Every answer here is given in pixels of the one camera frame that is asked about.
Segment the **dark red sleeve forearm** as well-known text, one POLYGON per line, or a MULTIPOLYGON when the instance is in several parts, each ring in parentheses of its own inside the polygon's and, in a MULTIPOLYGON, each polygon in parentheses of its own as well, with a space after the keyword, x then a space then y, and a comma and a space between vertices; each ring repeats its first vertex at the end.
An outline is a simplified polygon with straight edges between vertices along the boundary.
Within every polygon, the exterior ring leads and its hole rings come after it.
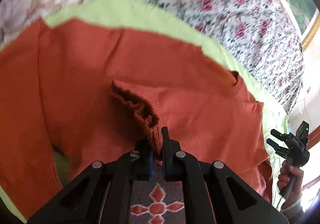
POLYGON ((301 199, 298 199, 290 206, 282 205, 280 212, 287 218, 289 223, 297 223, 304 215, 304 211, 301 206, 301 199))

